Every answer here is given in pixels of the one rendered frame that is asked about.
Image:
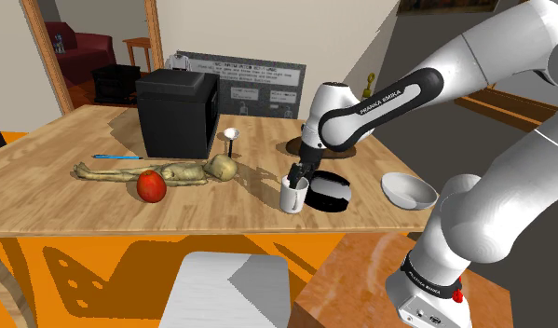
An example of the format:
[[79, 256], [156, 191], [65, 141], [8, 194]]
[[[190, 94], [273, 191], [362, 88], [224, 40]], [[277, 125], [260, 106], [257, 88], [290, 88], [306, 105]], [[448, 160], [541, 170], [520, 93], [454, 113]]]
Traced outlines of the black round dish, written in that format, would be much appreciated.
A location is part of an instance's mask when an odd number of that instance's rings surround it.
[[351, 199], [350, 182], [330, 171], [315, 171], [305, 204], [322, 212], [344, 212]]

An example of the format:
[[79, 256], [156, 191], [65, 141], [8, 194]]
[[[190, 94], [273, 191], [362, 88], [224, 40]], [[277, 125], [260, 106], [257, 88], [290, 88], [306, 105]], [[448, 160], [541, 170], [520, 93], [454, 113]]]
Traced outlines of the black box appliance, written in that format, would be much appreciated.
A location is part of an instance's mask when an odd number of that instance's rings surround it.
[[138, 79], [138, 116], [149, 157], [206, 159], [219, 119], [216, 74], [158, 69]]

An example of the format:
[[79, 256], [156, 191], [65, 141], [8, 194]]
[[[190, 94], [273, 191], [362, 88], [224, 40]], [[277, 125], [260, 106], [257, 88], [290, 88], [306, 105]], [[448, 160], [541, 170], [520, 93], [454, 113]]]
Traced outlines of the wooden door frame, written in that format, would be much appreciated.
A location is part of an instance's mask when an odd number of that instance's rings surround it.
[[[75, 110], [70, 93], [61, 69], [56, 59], [53, 47], [50, 45], [47, 30], [39, 5], [36, 0], [20, 0], [20, 6], [24, 11], [24, 16], [33, 35], [38, 53], [46, 70], [50, 85], [53, 89], [61, 113], [66, 115]], [[153, 64], [151, 69], [164, 67], [164, 56], [162, 51], [159, 21], [157, 15], [157, 0], [144, 0], [144, 11], [146, 16], [147, 28], [152, 54]]]

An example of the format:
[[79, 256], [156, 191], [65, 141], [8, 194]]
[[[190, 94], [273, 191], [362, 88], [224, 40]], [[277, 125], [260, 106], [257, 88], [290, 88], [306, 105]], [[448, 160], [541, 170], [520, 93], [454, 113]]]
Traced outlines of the brown round mat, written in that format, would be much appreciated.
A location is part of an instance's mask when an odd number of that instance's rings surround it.
[[[300, 137], [290, 139], [288, 142], [279, 143], [276, 148], [283, 154], [290, 154], [291, 156], [299, 156], [300, 146], [302, 140]], [[354, 146], [349, 148], [344, 152], [334, 152], [330, 149], [325, 149], [322, 157], [327, 159], [343, 159], [354, 157], [357, 154], [357, 150]]]

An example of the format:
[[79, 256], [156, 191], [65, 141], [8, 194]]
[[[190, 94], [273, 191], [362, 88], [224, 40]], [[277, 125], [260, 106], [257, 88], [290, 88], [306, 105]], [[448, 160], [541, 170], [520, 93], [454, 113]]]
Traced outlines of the framed wall picture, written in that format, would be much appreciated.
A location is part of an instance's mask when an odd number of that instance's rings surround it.
[[400, 0], [397, 15], [492, 12], [499, 0]]

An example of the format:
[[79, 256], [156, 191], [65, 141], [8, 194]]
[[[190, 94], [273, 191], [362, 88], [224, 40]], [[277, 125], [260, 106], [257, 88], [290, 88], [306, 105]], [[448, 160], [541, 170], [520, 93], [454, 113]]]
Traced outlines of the yellow figurine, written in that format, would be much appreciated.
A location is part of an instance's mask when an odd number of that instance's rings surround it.
[[362, 100], [366, 100], [372, 96], [372, 83], [374, 82], [374, 80], [375, 80], [375, 74], [370, 73], [367, 77], [367, 85], [364, 88], [361, 95]]

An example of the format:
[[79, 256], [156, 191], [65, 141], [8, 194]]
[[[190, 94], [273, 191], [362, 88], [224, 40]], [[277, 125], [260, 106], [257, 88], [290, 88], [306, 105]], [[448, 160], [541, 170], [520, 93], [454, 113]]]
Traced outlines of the brown marbled robot stand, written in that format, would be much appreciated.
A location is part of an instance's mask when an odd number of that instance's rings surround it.
[[[288, 328], [410, 328], [385, 281], [414, 246], [399, 233], [345, 235], [294, 300]], [[462, 282], [473, 328], [513, 328], [506, 289], [469, 270]]]

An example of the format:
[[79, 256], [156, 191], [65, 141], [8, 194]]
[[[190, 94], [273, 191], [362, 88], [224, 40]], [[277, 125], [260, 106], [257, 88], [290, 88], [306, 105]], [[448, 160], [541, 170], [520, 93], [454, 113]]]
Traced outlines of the dark red sofa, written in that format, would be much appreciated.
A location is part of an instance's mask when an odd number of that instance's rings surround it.
[[76, 33], [66, 22], [45, 25], [68, 88], [92, 79], [93, 70], [116, 63], [112, 36]]

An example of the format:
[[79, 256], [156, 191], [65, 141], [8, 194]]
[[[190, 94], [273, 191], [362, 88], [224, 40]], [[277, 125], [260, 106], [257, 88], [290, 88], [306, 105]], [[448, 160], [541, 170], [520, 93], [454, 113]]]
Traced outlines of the tan skeleton figure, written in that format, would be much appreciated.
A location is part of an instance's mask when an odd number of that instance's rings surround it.
[[205, 164], [175, 162], [118, 170], [92, 170], [83, 162], [74, 165], [77, 177], [92, 181], [137, 181], [145, 171], [155, 171], [165, 181], [166, 186], [205, 185], [210, 177], [222, 182], [232, 180], [238, 172], [238, 165], [232, 158], [223, 154], [216, 155]]

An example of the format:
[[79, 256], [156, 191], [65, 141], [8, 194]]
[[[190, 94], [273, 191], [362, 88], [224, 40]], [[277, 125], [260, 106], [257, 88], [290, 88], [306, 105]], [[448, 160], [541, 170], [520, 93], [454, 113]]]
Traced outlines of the red apple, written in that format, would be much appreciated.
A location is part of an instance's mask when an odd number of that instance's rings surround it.
[[156, 171], [147, 170], [140, 174], [136, 183], [136, 190], [142, 200], [157, 203], [165, 197], [167, 186]]

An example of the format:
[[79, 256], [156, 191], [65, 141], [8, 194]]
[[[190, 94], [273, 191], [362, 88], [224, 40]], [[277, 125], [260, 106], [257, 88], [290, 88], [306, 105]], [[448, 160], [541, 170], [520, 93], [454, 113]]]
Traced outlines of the wooden bench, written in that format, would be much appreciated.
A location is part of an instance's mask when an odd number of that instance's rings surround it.
[[558, 106], [490, 88], [455, 99], [454, 103], [526, 132], [537, 128], [558, 111]]

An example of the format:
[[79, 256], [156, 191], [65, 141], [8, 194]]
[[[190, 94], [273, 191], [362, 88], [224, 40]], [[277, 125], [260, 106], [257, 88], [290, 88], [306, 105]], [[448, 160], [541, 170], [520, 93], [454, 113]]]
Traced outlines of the wooden side table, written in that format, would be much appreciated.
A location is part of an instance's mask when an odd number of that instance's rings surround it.
[[150, 53], [149, 49], [151, 48], [150, 39], [148, 37], [136, 37], [130, 39], [124, 39], [123, 43], [126, 45], [128, 54], [129, 54], [129, 61], [131, 65], [135, 65], [135, 57], [133, 53], [134, 48], [142, 48], [144, 51], [147, 72], [151, 72], [151, 60], [150, 60]]

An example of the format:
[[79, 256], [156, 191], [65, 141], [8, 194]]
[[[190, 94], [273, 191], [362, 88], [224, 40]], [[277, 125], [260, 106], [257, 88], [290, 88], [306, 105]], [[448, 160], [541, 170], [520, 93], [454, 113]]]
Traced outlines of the white mug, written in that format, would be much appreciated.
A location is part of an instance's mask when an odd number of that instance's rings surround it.
[[299, 213], [303, 209], [308, 187], [309, 181], [306, 177], [302, 177], [296, 187], [291, 188], [288, 176], [283, 176], [279, 198], [280, 208], [287, 213]]

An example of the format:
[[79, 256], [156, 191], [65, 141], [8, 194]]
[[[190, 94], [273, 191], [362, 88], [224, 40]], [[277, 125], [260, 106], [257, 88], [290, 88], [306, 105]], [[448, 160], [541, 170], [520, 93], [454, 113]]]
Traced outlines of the round wooden chair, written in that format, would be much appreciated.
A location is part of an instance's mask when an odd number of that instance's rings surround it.
[[20, 285], [0, 259], [0, 301], [17, 328], [37, 328], [34, 314]]

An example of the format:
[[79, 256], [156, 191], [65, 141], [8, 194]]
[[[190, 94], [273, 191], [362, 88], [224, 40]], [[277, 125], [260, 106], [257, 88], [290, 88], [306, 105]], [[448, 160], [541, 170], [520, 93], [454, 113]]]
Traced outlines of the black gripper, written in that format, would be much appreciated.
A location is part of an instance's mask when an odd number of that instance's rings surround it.
[[293, 163], [287, 175], [288, 187], [296, 188], [302, 176], [310, 182], [314, 170], [320, 166], [323, 153], [322, 148], [302, 143], [299, 149], [300, 163]]

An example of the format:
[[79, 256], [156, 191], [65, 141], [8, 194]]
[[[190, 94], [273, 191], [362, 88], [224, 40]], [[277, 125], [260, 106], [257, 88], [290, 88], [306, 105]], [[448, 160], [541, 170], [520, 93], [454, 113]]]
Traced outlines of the dark grey lettered board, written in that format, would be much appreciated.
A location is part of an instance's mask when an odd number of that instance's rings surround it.
[[306, 75], [302, 63], [178, 50], [166, 60], [166, 66], [218, 75], [223, 114], [298, 118]]

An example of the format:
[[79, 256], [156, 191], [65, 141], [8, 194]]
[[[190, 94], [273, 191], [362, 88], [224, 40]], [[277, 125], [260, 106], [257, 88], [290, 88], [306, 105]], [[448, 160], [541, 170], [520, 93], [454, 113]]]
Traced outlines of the white bowl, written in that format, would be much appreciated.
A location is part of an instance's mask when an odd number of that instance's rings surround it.
[[384, 174], [381, 188], [392, 204], [410, 211], [428, 209], [439, 197], [436, 190], [425, 181], [401, 172]]

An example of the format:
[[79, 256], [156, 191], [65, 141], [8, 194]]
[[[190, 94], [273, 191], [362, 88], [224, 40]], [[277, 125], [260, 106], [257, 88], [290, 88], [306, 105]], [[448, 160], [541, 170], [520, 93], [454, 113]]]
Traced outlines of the black low cabinet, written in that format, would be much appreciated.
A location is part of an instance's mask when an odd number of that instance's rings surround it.
[[136, 81], [142, 77], [138, 66], [110, 64], [91, 72], [96, 103], [136, 104]]

